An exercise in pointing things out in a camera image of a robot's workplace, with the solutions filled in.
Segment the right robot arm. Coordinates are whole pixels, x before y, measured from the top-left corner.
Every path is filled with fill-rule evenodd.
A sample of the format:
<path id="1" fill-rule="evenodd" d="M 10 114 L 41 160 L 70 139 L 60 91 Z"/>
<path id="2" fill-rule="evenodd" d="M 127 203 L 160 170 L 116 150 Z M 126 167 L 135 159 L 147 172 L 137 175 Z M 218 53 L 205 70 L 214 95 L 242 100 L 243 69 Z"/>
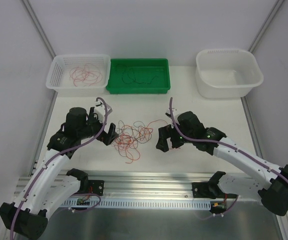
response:
<path id="1" fill-rule="evenodd" d="M 256 200 L 271 213 L 284 216 L 288 211 L 288 164 L 284 167 L 270 163 L 241 149 L 227 135 L 214 128 L 205 127 L 191 111 L 177 114 L 175 109 L 166 111 L 172 123 L 159 128 L 156 148 L 167 152 L 169 143 L 178 149 L 192 144 L 199 151 L 225 160 L 247 177 L 235 177 L 217 171 L 202 191 L 206 198 L 234 194 Z"/>

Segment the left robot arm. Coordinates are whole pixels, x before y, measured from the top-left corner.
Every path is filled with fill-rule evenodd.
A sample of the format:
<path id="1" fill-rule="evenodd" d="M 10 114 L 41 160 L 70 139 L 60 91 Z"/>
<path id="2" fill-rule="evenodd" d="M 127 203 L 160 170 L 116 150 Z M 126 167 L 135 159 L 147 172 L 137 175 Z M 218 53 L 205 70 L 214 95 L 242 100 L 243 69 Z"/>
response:
<path id="1" fill-rule="evenodd" d="M 50 138 L 45 157 L 27 185 L 12 203 L 5 202 L 0 207 L 0 216 L 10 230 L 10 239 L 18 233 L 37 240 L 66 199 L 74 194 L 90 195 L 88 174 L 76 168 L 69 170 L 57 187 L 51 189 L 51 186 L 76 150 L 94 140 L 108 146 L 118 136 L 114 123 L 110 124 L 108 132 L 104 131 L 111 112 L 109 105 L 98 101 L 89 111 L 82 107 L 69 110 L 65 122 Z"/>

